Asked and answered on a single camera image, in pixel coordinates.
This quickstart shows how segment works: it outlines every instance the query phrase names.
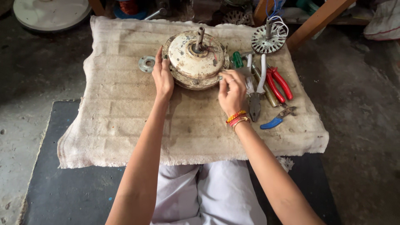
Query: black mat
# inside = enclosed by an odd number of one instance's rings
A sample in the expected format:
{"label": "black mat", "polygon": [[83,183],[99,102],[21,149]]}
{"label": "black mat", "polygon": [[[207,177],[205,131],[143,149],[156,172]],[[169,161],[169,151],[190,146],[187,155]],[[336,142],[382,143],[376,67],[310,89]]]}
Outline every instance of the black mat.
{"label": "black mat", "polygon": [[[79,102],[55,102],[46,137],[29,184],[25,225],[104,224],[121,181],[124,167],[58,169],[57,141],[78,114]],[[312,208],[327,224],[340,224],[332,194],[318,154],[291,157],[289,175]],[[249,167],[254,190],[268,218],[279,224]]]}

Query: white pants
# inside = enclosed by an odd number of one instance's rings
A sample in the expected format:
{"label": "white pants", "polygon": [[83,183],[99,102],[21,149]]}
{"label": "white pants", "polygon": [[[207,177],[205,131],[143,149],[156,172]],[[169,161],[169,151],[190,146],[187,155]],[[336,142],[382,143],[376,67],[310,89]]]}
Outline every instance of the white pants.
{"label": "white pants", "polygon": [[233,160],[160,166],[151,224],[265,225],[267,220],[246,162]]}

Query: blue-handled wire cutter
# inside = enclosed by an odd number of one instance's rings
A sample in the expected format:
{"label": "blue-handled wire cutter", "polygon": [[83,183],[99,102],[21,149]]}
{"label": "blue-handled wire cutter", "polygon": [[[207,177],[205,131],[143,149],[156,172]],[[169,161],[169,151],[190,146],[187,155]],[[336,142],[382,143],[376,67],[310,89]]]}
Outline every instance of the blue-handled wire cutter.
{"label": "blue-handled wire cutter", "polygon": [[296,106],[286,108],[285,110],[280,112],[275,118],[273,118],[270,122],[261,125],[260,128],[262,130],[265,130],[265,129],[271,129],[271,128],[278,126],[280,123],[282,123],[283,118],[285,116],[291,114],[296,108],[297,108]]}

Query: gray floor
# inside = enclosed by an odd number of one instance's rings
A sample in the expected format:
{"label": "gray floor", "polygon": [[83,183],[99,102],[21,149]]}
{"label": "gray floor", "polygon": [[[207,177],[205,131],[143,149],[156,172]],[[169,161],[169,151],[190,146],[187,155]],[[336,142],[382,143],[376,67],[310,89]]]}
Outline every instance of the gray floor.
{"label": "gray floor", "polygon": [[[11,225],[18,220],[52,102],[83,95],[82,64],[92,37],[88,23],[61,34],[33,35],[11,16],[0,19],[0,30],[0,130],[5,130],[0,217]],[[292,54],[330,133],[322,161],[344,224],[400,219],[400,102],[388,47],[364,40],[359,31],[328,27]]]}

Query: wrist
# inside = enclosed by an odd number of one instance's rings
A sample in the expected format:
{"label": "wrist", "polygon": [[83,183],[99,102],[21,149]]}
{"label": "wrist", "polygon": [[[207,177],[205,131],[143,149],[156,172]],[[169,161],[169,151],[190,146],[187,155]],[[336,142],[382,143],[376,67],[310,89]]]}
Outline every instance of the wrist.
{"label": "wrist", "polygon": [[247,121],[242,121],[239,122],[236,126],[235,126],[235,133],[237,134],[238,132],[240,132],[241,130],[245,129],[245,128],[249,128],[251,127],[251,124],[248,123]]}
{"label": "wrist", "polygon": [[157,107],[157,108],[160,108],[160,109],[163,109],[166,111],[168,108],[168,103],[169,103],[168,98],[157,96],[154,101],[154,107]]}

